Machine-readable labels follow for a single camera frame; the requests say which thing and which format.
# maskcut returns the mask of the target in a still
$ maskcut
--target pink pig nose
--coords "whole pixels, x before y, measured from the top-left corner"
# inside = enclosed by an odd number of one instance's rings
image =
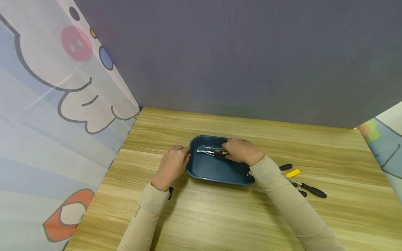
[[[92,43],[80,28],[70,25],[62,30],[62,45],[67,54],[79,62],[91,58]]]

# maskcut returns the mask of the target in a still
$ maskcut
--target wooden table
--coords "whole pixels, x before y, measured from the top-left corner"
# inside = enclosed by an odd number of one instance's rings
[[[197,135],[248,140],[297,181],[328,194],[308,201],[347,250],[401,250],[402,206],[359,131],[144,108],[75,231],[67,251],[114,251],[137,199],[170,145]],[[265,193],[184,173],[151,250],[301,250]]]

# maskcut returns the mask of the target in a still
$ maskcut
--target beige sleeve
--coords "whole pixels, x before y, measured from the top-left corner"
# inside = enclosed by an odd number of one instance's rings
[[[156,224],[168,197],[169,191],[159,191],[151,183],[145,186],[138,199],[138,209],[128,224],[117,251],[148,251],[150,249]]]
[[[314,208],[281,175],[278,165],[273,160],[265,156],[250,167],[250,173],[292,228],[304,250],[345,250]]]

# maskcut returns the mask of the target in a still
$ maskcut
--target cartoon curtain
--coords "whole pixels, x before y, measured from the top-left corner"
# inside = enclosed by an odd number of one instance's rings
[[[402,202],[402,102],[358,129]]]
[[[63,250],[138,112],[73,0],[0,1],[0,250]]]

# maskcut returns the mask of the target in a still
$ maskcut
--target gray wall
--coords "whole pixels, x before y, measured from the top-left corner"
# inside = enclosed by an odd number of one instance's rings
[[[75,0],[141,106],[355,127],[402,100],[402,1]]]

